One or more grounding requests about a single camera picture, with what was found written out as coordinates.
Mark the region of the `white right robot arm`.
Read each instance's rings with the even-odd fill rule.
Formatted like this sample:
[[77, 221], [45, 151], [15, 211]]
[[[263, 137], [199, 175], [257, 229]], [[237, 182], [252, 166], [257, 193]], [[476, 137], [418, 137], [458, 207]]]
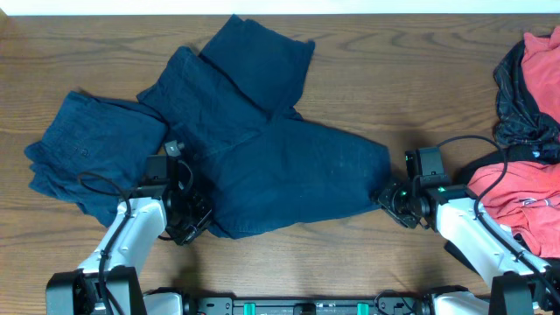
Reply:
[[416, 314], [559, 312], [559, 269], [520, 245], [465, 185], [393, 178], [372, 200], [399, 225], [440, 234], [491, 289], [488, 299], [460, 286], [434, 289], [415, 303]]

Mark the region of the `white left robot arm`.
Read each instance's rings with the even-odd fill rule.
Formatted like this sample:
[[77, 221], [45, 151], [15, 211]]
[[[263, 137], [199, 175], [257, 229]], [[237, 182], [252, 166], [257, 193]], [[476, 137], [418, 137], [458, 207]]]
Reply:
[[185, 145], [165, 144], [150, 156], [139, 186], [117, 186], [117, 215], [95, 251], [71, 272], [54, 274], [45, 288], [49, 314], [194, 314], [178, 289], [142, 292], [138, 276], [158, 240], [190, 244], [210, 225], [213, 208], [196, 188], [182, 158]]

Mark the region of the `dark navy shorts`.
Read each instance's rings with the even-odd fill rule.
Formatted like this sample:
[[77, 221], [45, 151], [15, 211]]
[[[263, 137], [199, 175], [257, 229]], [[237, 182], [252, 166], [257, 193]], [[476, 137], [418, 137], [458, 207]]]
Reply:
[[200, 52], [180, 47], [138, 100], [167, 122], [213, 202], [210, 232], [240, 239], [362, 214], [390, 175], [389, 150], [306, 121], [314, 44], [231, 17]]

